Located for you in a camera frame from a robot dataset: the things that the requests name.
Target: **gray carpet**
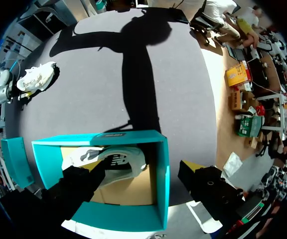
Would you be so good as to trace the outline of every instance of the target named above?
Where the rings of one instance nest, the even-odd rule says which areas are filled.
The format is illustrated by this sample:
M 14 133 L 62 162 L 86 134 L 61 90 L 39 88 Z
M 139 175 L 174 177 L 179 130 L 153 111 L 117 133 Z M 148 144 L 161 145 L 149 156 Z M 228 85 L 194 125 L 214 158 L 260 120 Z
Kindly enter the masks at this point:
M 168 138 L 170 205 L 190 201 L 179 162 L 213 165 L 216 117 L 207 68 L 189 26 L 163 8 L 110 11 L 80 21 L 39 46 L 22 68 L 55 61 L 59 76 L 23 107 L 6 108 L 7 137 L 156 129 Z

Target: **green box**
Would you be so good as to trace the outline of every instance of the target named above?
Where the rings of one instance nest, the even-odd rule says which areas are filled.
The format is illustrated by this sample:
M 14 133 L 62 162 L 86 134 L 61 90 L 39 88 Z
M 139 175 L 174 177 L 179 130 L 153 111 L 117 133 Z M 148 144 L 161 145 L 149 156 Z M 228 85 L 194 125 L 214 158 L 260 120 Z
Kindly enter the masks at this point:
M 240 126 L 237 129 L 238 136 L 258 137 L 263 123 L 262 116 L 244 117 L 240 120 Z

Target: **sticker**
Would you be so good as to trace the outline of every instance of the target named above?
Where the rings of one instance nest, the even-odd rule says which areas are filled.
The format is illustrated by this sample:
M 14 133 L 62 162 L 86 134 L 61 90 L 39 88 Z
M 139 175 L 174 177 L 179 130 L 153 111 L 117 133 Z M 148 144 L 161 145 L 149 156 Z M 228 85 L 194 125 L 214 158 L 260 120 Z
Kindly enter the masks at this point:
M 110 134 L 105 134 L 102 137 L 121 137 L 124 136 L 126 133 L 110 133 Z

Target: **white paper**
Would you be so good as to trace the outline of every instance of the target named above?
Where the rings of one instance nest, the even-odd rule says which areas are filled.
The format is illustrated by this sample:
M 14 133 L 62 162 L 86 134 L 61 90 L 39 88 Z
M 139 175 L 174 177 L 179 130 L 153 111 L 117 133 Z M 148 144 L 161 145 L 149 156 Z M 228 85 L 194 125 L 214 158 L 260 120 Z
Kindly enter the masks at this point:
M 240 160 L 240 157 L 235 152 L 232 152 L 224 165 L 223 170 L 228 177 L 231 177 L 241 166 L 242 161 Z

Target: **gray floor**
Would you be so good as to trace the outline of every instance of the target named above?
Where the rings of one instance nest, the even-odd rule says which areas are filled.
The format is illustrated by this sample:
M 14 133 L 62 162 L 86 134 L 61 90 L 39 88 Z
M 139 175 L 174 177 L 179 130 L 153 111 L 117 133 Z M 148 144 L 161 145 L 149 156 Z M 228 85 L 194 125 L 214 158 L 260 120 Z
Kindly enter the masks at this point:
M 239 170 L 229 178 L 229 181 L 244 191 L 255 190 L 273 162 L 274 160 L 269 157 L 268 151 L 262 157 L 255 157 L 253 154 L 243 162 Z

